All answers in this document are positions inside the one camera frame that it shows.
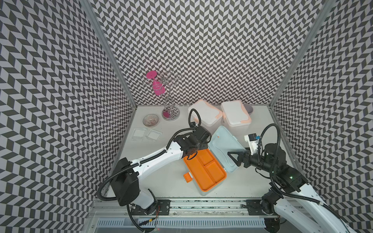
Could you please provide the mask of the orange tray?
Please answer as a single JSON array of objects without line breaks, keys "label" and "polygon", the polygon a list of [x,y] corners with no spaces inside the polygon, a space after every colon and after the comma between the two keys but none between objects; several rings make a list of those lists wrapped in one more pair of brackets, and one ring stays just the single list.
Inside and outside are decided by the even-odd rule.
[{"label": "orange tray", "polygon": [[226,171],[209,149],[199,150],[192,159],[185,157],[183,161],[188,168],[184,174],[185,181],[194,182],[202,196],[210,193],[227,177]]}]

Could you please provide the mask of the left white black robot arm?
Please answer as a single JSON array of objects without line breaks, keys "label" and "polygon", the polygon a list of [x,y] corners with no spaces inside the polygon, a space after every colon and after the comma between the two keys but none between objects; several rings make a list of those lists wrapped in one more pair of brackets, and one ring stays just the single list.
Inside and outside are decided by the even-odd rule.
[{"label": "left white black robot arm", "polygon": [[165,147],[140,159],[120,159],[113,174],[99,185],[97,198],[105,202],[118,201],[126,207],[134,204],[147,215],[153,214],[158,209],[158,200],[150,189],[141,188],[141,181],[174,161],[193,160],[198,151],[207,148],[212,137],[194,108],[189,113],[188,125],[175,132]]}]

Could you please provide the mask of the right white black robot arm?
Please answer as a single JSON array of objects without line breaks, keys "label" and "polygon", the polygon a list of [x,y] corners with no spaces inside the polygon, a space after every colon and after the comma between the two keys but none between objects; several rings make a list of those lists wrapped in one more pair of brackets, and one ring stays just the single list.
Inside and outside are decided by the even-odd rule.
[{"label": "right white black robot arm", "polygon": [[271,188],[260,201],[264,214],[278,215],[303,233],[354,232],[317,194],[307,178],[287,164],[277,124],[269,124],[260,136],[248,135],[247,142],[249,149],[229,151],[227,155],[238,167],[254,167],[269,174]]}]

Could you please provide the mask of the blue first aid kit box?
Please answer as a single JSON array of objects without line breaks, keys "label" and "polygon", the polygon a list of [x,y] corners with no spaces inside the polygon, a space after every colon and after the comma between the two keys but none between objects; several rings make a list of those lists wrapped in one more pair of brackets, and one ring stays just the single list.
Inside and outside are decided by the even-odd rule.
[{"label": "blue first aid kit box", "polygon": [[226,178],[216,184],[211,190],[204,192],[198,190],[201,196],[213,198],[244,198],[248,197],[250,191],[247,190],[248,185],[245,182],[240,182],[239,178],[242,173],[239,167],[228,156],[228,152],[244,151],[245,148],[239,143],[227,128],[220,126],[212,136],[211,142],[208,144],[208,149],[217,159],[226,173]]}]

